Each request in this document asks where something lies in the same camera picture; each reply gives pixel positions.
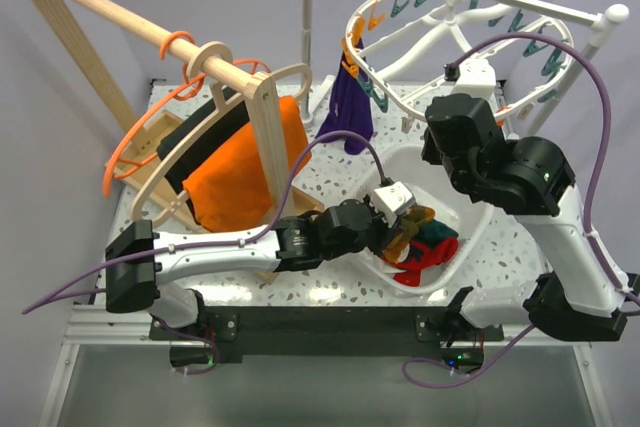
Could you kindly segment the striped olive sock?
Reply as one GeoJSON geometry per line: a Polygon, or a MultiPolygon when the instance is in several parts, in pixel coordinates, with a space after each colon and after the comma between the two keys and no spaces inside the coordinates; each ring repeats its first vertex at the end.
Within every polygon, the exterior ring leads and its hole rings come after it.
{"type": "Polygon", "coordinates": [[[409,246],[411,239],[418,231],[419,227],[414,222],[402,221],[395,237],[383,251],[384,260],[392,264],[400,262],[402,252],[409,246]]]}
{"type": "Polygon", "coordinates": [[[402,216],[401,227],[405,232],[415,234],[424,225],[430,223],[436,216],[433,208],[421,205],[415,205],[402,216]]]}

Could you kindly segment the red santa sock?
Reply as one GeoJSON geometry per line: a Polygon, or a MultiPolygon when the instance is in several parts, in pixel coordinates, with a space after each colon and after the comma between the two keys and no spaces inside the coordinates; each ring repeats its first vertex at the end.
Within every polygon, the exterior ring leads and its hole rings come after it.
{"type": "Polygon", "coordinates": [[[393,275],[393,279],[405,286],[418,287],[421,284],[421,274],[421,270],[400,270],[393,275]]]}
{"type": "Polygon", "coordinates": [[[457,252],[459,242],[457,238],[449,238],[434,248],[420,240],[411,240],[409,246],[402,252],[400,262],[387,264],[400,270],[424,270],[428,267],[448,262],[457,252]]]}

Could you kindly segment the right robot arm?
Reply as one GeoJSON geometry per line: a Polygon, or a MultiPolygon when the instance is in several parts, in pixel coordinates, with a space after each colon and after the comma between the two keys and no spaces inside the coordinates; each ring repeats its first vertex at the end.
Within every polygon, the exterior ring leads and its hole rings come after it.
{"type": "Polygon", "coordinates": [[[580,192],[563,151],[541,137],[508,140],[489,103],[464,93],[435,98],[425,112],[422,157],[446,171],[474,202],[512,216],[552,268],[534,281],[471,289],[445,316],[448,333],[469,339],[492,324],[529,322],[565,342],[615,342],[627,325],[622,306],[639,279],[606,275],[589,242],[580,192]]]}

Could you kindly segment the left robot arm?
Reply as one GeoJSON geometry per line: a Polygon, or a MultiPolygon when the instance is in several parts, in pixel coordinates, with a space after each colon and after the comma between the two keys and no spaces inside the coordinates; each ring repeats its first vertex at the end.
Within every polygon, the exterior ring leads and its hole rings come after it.
{"type": "Polygon", "coordinates": [[[371,194],[247,231],[180,235],[135,221],[105,251],[106,310],[146,311],[183,338],[196,339],[207,327],[204,300],[179,280],[235,270],[308,271],[363,250],[379,254],[406,211],[371,194]]]}

